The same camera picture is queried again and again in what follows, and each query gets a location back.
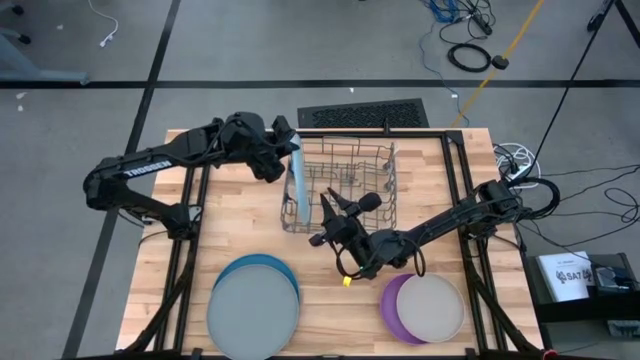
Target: purple plate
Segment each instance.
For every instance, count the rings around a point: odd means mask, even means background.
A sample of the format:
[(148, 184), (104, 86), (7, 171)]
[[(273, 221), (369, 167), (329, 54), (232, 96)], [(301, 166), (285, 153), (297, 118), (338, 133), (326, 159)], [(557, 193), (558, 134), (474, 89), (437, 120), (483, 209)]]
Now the purple plate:
[(423, 345), (427, 342), (411, 335), (404, 325), (402, 325), (400, 317), (398, 316), (398, 292), (405, 281), (409, 280), (412, 276), (414, 275), (402, 274), (389, 281), (389, 284), (387, 284), (382, 292), (382, 299), (380, 299), (380, 314), (387, 328), (396, 339), (410, 345)]

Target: gray plate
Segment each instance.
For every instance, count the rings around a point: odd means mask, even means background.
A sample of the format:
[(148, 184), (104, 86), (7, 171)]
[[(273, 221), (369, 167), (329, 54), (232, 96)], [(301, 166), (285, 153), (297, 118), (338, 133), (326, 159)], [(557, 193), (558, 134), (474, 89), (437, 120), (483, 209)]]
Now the gray plate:
[(398, 292), (397, 305), (402, 325), (422, 341), (447, 341), (464, 323), (460, 291), (436, 274), (412, 276), (405, 281)]
[(209, 335), (233, 360), (262, 360), (289, 342), (298, 324), (296, 290), (280, 271), (243, 266), (215, 287), (207, 311)]

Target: black metal frame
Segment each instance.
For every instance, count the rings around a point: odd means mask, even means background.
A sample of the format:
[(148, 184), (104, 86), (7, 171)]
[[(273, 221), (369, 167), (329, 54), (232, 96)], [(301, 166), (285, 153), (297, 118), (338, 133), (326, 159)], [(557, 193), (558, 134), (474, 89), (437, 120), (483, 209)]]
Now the black metal frame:
[(640, 291), (538, 305), (541, 323), (581, 320), (638, 320)]
[[(516, 236), (518, 236), (518, 231), (515, 224), (513, 225), (513, 231), (516, 233)], [(529, 266), (527, 266), (526, 249), (521, 246), (519, 249), (519, 253), (520, 261), (522, 261), (522, 268), (524, 270), (524, 276), (527, 279), (527, 287), (529, 288), (529, 294), (531, 295), (531, 304), (533, 304), (533, 309), (536, 313), (536, 320), (538, 322), (538, 329), (540, 330), (540, 337), (542, 338), (542, 345), (545, 349), (553, 349), (553, 346), (551, 345), (551, 335), (549, 334), (547, 328), (542, 326), (540, 315), (538, 314), (538, 306), (540, 305), (538, 303), (538, 290), (535, 288), (535, 286), (533, 286), (534, 282), (532, 280), (531, 269), (529, 268)]]
[[(451, 154), (451, 145), (456, 146), (459, 155), (459, 163), (462, 169), (462, 178), (464, 182), (465, 191), (467, 193), (471, 192), (473, 189), (473, 182), (471, 179), (471, 172), (469, 169), (469, 163), (467, 159), (466, 149), (464, 146), (464, 140), (462, 136), (462, 131), (460, 130), (452, 130), (452, 131), (391, 131), (389, 129), (381, 129), (379, 131), (299, 131), (299, 134), (302, 138), (322, 138), (325, 136), (346, 136), (346, 137), (358, 137), (358, 138), (424, 138), (424, 139), (438, 139), (442, 144), (442, 152), (444, 157), (445, 170), (447, 174), (447, 179), (449, 182), (449, 190), (451, 193), (452, 202), (458, 203), (460, 201), (460, 194), (458, 192), (458, 184), (456, 181), (456, 174), (454, 171), (454, 160)], [(203, 207), (204, 212), (204, 202), (206, 198), (207, 192), (207, 183), (209, 178), (210, 167), (206, 167), (203, 169), (202, 178), (200, 182), (200, 188), (198, 191), (197, 197), (197, 205)], [(192, 184), (194, 180), (194, 170), (187, 170), (185, 176), (185, 185), (182, 192), (182, 203), (188, 204), (189, 195), (191, 193)], [(198, 241), (200, 235), (200, 226), (201, 219), (198, 220), (197, 224), (197, 232), (193, 240), (190, 241), (189, 250), (187, 255), (187, 263), (193, 261), (195, 263), (195, 259), (198, 251)], [(463, 258), (464, 271), (465, 271), (465, 280), (467, 283), (467, 291), (469, 293), (469, 302), (471, 308), (471, 316), (473, 318), (474, 329), (477, 337), (478, 350), (486, 350), (488, 349), (486, 334), (484, 331), (484, 319), (482, 317), (482, 312), (480, 311), (480, 301), (478, 298), (478, 293), (474, 286), (471, 283), (469, 278), (470, 266), (474, 266), (471, 261), (471, 250), (469, 241), (460, 236), (460, 251), (461, 256)], [(167, 270), (167, 278), (166, 278), (166, 286), (164, 290), (164, 299), (168, 297), (168, 295), (172, 291), (173, 283), (176, 280), (178, 263), (180, 259), (181, 252), (181, 243), (176, 242), (173, 245), (169, 265)], [(479, 252), (479, 260), (480, 265), (482, 267), (482, 274), (484, 277), (485, 284), (491, 294), (495, 298), (495, 286), (493, 283), (493, 277), (491, 274), (491, 266), (489, 262), (489, 258), (486, 252)], [(177, 317), (177, 326), (176, 333), (173, 340), (172, 350), (177, 352), (182, 352), (182, 345), (184, 340), (184, 333), (186, 330), (186, 322), (187, 322), (187, 312), (189, 305), (189, 297), (191, 293), (191, 283), (193, 281), (193, 276), (190, 276), (189, 285), (185, 288), (182, 293), (182, 300), (180, 303), (180, 308)], [(492, 315), (492, 323), (496, 336), (496, 344), (499, 350), (506, 350), (506, 341), (503, 330), (500, 328), (496, 318)], [(165, 337), (166, 337), (166, 327), (167, 327), (167, 319), (163, 320), (163, 323), (158, 330), (157, 333), (157, 341), (154, 344), (154, 350), (159, 351), (163, 350), (165, 345)], [(433, 357), (425, 357), (425, 356), (340, 356), (340, 358), (347, 358), (349, 360), (367, 360), (367, 359), (375, 359), (375, 360), (386, 360), (386, 359), (413, 359), (413, 358), (429, 358), (429, 359), (469, 359), (469, 355), (460, 355), (460, 356), (433, 356)], [(225, 359), (224, 356), (202, 356), (202, 359)], [(299, 359), (317, 359), (318, 356), (283, 356), (276, 357), (277, 359), (283, 360), (299, 360)]]

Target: white cable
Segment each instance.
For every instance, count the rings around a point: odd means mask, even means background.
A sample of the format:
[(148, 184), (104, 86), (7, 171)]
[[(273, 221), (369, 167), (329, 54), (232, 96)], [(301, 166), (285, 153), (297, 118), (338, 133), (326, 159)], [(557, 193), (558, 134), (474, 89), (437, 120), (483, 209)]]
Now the white cable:
[[(535, 159), (536, 155), (531, 152), (531, 150), (527, 149), (526, 146), (522, 145), (522, 144), (518, 144), (518, 143), (503, 143), (503, 144), (498, 144), (501, 147), (505, 148), (506, 150), (508, 150), (512, 155), (513, 155), (513, 160), (523, 160), (524, 163), (522, 164), (518, 164), (518, 171), (515, 174), (507, 174), (507, 176), (511, 179), (515, 179), (517, 177), (519, 177), (521, 174), (523, 174), (528, 168), (530, 168), (531, 166), (533, 166), (533, 159)], [(515, 151), (511, 151), (509, 148), (516, 148)], [(496, 150), (500, 150), (500, 148), (498, 146), (495, 146), (493, 148), (493, 151)], [(498, 165), (498, 168), (500, 168), (501, 165), (503, 165), (505, 162), (508, 162), (509, 159), (507, 158), (507, 155), (500, 155), (499, 157), (496, 158), (496, 165)], [(536, 174), (535, 177), (539, 178), (542, 177), (542, 170), (540, 168), (540, 162), (536, 161), (536, 169), (538, 170), (538, 173)], [(524, 189), (533, 189), (534, 187), (538, 186), (537, 183), (532, 184), (532, 185), (522, 185), (522, 186), (514, 186), (514, 189), (520, 189), (520, 190), (524, 190)]]
[(110, 33), (109, 33), (109, 35), (107, 35), (107, 36), (104, 38), (104, 40), (100, 41), (100, 47), (105, 47), (105, 46), (107, 46), (107, 43), (108, 43), (109, 41), (113, 40), (113, 35), (115, 35), (115, 33), (118, 31), (118, 20), (116, 20), (114, 17), (111, 17), (111, 16), (109, 16), (109, 15), (105, 15), (105, 14), (101, 13), (100, 11), (96, 10), (96, 9), (93, 7), (93, 4), (91, 3), (91, 0), (87, 0), (87, 2), (89, 3), (89, 7), (91, 8), (91, 10), (92, 10), (94, 13), (96, 13), (96, 14), (98, 14), (98, 15), (102, 16), (102, 17), (103, 17), (103, 18), (105, 18), (105, 19), (109, 19), (109, 20), (111, 20), (111, 21), (113, 21), (113, 22), (116, 24), (116, 27), (113, 29), (113, 31), (112, 31), (112, 32), (110, 32)]

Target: blue plate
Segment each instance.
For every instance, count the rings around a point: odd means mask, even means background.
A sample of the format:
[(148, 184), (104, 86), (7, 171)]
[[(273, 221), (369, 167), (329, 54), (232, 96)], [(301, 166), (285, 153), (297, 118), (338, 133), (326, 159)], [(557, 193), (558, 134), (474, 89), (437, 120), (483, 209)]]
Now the blue plate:
[(291, 271), (289, 266), (287, 266), (287, 264), (285, 264), (282, 260), (268, 254), (250, 254), (237, 258), (222, 270), (220, 276), (218, 276), (218, 278), (216, 279), (215, 284), (213, 284), (213, 288), (215, 289), (220, 280), (224, 279), (225, 276), (247, 265), (266, 265), (280, 271), (284, 276), (287, 277), (287, 279), (289, 279), (291, 285), (293, 285), (293, 288), (296, 290), (298, 300), (300, 300), (298, 280), (296, 280), (293, 271)]

